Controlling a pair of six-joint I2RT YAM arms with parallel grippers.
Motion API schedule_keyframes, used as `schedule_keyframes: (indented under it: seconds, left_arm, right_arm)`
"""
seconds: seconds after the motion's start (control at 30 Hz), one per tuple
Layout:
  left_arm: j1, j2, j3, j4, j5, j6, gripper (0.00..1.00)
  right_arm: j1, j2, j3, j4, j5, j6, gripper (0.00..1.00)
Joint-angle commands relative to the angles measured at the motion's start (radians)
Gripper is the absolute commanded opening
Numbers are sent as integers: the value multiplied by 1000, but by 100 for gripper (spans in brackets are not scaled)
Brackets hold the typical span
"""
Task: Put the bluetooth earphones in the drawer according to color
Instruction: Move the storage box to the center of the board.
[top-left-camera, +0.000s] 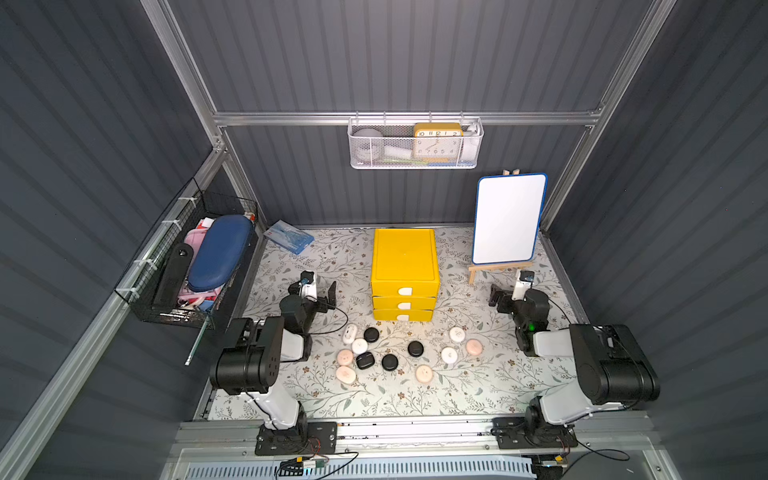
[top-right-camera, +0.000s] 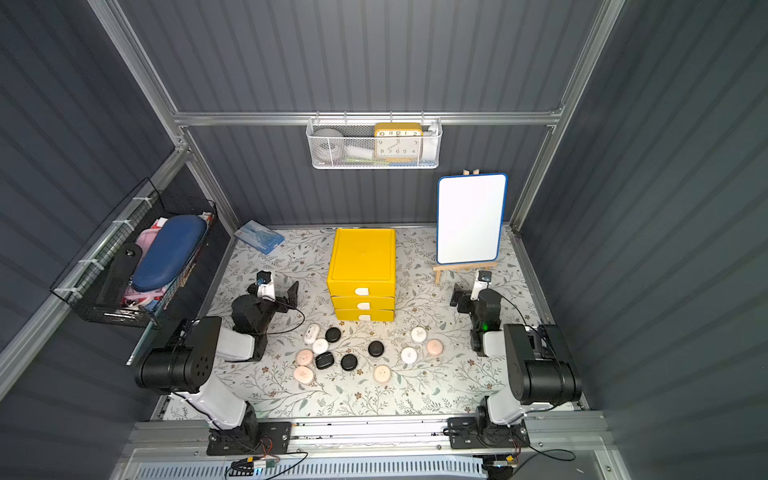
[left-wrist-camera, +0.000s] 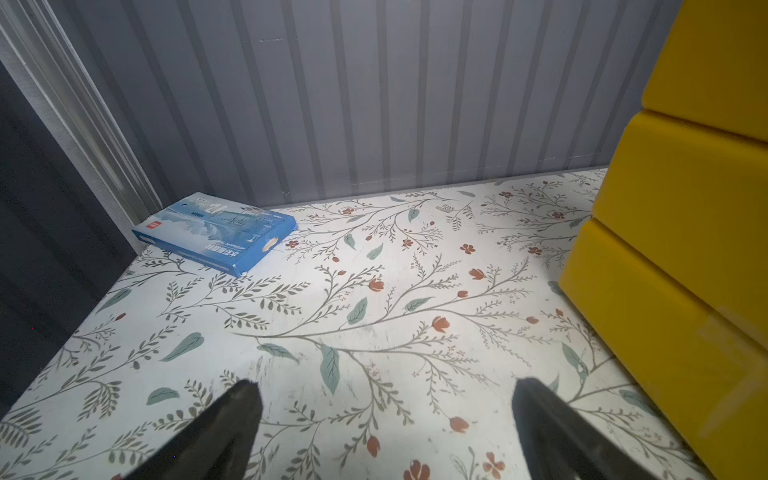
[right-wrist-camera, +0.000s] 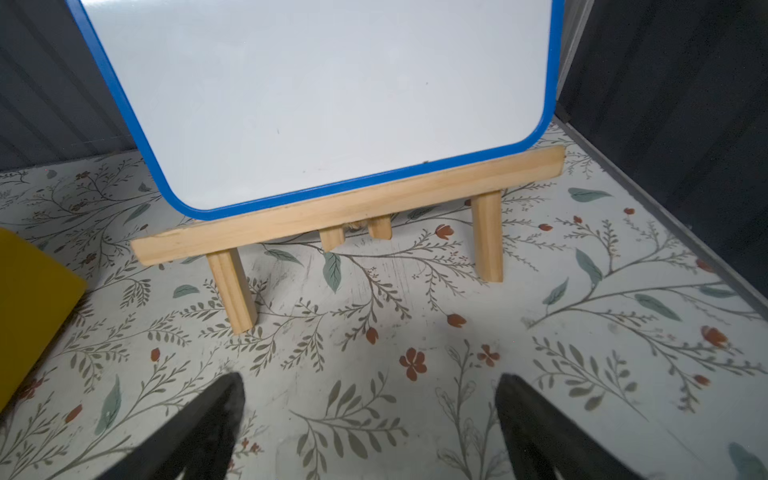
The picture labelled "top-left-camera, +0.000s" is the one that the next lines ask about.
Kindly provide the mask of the pink round earphone case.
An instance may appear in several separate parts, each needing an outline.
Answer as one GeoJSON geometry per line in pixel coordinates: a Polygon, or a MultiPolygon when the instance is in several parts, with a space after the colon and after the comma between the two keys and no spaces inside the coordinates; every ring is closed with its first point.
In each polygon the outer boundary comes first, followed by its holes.
{"type": "Polygon", "coordinates": [[[434,378],[434,372],[428,365],[419,365],[415,370],[415,377],[419,383],[429,384],[434,378]]]}
{"type": "Polygon", "coordinates": [[[465,345],[466,351],[470,356],[476,357],[483,353],[483,344],[477,339],[470,339],[465,345]]]}

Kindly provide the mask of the pink oval earphone case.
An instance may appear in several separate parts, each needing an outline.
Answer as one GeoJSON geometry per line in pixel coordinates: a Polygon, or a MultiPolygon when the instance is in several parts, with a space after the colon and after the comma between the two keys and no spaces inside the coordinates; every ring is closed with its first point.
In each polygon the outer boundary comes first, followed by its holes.
{"type": "Polygon", "coordinates": [[[345,385],[351,385],[357,379],[356,372],[349,366],[338,367],[335,375],[336,378],[345,385]]]}

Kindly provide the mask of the yellow drawer cabinet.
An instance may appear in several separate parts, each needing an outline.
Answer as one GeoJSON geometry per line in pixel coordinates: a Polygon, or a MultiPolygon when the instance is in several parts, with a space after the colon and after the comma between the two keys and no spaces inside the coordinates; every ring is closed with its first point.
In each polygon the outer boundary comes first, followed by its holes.
{"type": "Polygon", "coordinates": [[[372,281],[438,281],[435,231],[377,229],[374,233],[372,281]]]}

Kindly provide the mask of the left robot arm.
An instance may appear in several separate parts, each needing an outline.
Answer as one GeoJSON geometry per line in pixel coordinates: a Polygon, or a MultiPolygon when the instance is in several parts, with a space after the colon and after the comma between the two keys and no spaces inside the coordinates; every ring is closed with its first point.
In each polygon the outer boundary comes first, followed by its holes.
{"type": "Polygon", "coordinates": [[[336,289],[337,283],[332,282],[327,294],[319,296],[314,283],[300,281],[281,299],[279,315],[261,321],[241,317],[229,323],[224,347],[210,369],[210,383],[229,395],[246,395],[266,416],[270,433],[306,436],[306,413],[278,382],[278,375],[282,364],[309,359],[309,329],[318,313],[337,307],[336,289]]]}

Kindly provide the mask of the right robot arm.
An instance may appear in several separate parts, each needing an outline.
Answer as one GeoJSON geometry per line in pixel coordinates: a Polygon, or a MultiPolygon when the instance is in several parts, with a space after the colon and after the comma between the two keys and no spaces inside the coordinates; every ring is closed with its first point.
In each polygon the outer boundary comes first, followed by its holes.
{"type": "Polygon", "coordinates": [[[530,401],[523,423],[529,434],[660,396],[659,377],[628,326],[573,323],[550,330],[550,297],[533,288],[516,294],[492,285],[488,305],[512,317],[517,345],[526,356],[574,361],[574,381],[530,401]]]}

